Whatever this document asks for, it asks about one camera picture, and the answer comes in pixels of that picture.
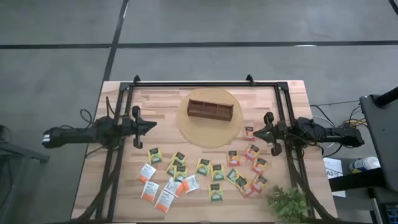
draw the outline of artificial plant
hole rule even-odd
[[[304,193],[297,188],[284,191],[282,187],[275,185],[272,195],[267,196],[268,204],[274,209],[278,219],[283,222],[300,223],[308,207],[305,203]]]

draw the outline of bottle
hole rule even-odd
[[[357,159],[349,164],[349,169],[353,174],[377,168],[380,168],[380,163],[379,159],[374,156]]]

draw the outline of wooden table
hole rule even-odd
[[[311,118],[307,92],[303,81],[288,81],[289,91],[294,107],[295,117]],[[106,115],[105,97],[108,96],[112,107],[116,105],[120,82],[105,82],[99,99],[96,118]],[[221,181],[224,190],[224,201],[210,202],[208,185],[210,177],[197,174],[200,189],[180,198],[175,198],[167,214],[154,208],[154,204],[140,198],[143,186],[138,179],[141,167],[148,162],[147,151],[158,147],[163,154],[164,162],[154,167],[157,169],[151,181],[160,185],[156,195],[159,196],[170,176],[166,168],[175,151],[187,156],[188,174],[194,174],[198,158],[210,159],[214,164],[223,164],[226,172],[230,168],[226,165],[225,152],[237,150],[243,153],[250,141],[244,141],[242,131],[231,144],[215,149],[205,149],[188,143],[180,134],[175,124],[175,112],[181,100],[193,89],[190,87],[145,87],[134,88],[132,104],[141,107],[141,116],[145,120],[156,121],[158,125],[142,137],[143,149],[136,149],[132,145],[133,137],[126,139],[123,155],[121,176],[119,179],[118,197],[116,201],[114,222],[276,222],[278,221],[271,208],[267,205],[265,195],[273,185],[290,187],[290,175],[287,167],[285,152],[272,157],[271,144],[257,139],[255,144],[261,148],[261,157],[270,162],[264,176],[269,185],[262,194],[254,194],[244,198],[240,192],[227,180]],[[275,93],[268,87],[226,87],[239,101],[243,115],[244,126],[254,126],[255,129],[264,127],[262,120],[266,112],[274,113],[275,122],[279,119]],[[98,144],[90,144],[89,149],[96,149]],[[78,217],[94,199],[100,189],[106,150],[98,151],[85,160],[80,184],[76,195],[72,218]],[[317,147],[305,150],[305,167],[312,192],[330,214],[336,217],[336,208],[331,194],[321,151]],[[250,171],[251,161],[241,156],[240,167],[237,170],[248,179],[255,176]]]

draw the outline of concrete floor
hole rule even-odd
[[[3,0],[0,45],[110,44],[121,5]],[[130,0],[120,43],[346,40],[398,40],[398,16],[388,1]],[[32,162],[13,223],[69,219],[86,146],[47,150],[42,133],[85,125],[78,113],[94,114],[108,55],[108,49],[0,50],[0,124],[12,130],[14,142],[51,155],[46,165]],[[247,74],[305,80],[311,104],[324,104],[394,88],[397,58],[398,46],[119,49],[110,80],[242,80]],[[356,105],[322,108],[341,123]],[[362,131],[366,145],[336,157],[374,155]],[[364,219],[352,214],[339,210],[344,219]]]

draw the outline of white paper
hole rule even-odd
[[[174,181],[173,177],[170,177],[169,182],[164,187],[164,190],[167,191],[168,193],[173,194],[176,197],[179,197],[181,194],[181,191],[179,192],[178,190],[181,185],[182,185],[181,182]]]
[[[156,169],[150,166],[149,164],[145,164],[144,167],[141,169],[140,175],[145,177],[147,180],[154,175]]]
[[[185,193],[191,192],[192,190],[199,189],[199,187],[200,187],[197,182],[197,177],[195,175],[191,175],[191,176],[185,178],[184,180],[182,180],[182,184],[184,185]]]
[[[323,158],[323,162],[325,163],[328,179],[335,178],[335,177],[341,177],[343,175],[343,169],[341,167],[341,160]],[[337,197],[346,197],[346,192],[344,190],[339,191],[339,192],[332,192],[332,194],[333,194],[333,196],[337,196]]]
[[[174,199],[174,196],[172,194],[163,190],[162,193],[160,193],[159,198],[156,201],[155,208],[156,208],[157,204],[164,205],[167,209],[166,209],[166,211],[163,211],[163,212],[167,213],[172,202],[173,202],[173,199]]]
[[[142,191],[141,198],[144,194],[153,197],[155,200],[157,189],[159,188],[159,184],[153,183],[151,181],[147,181],[144,186],[144,190]]]

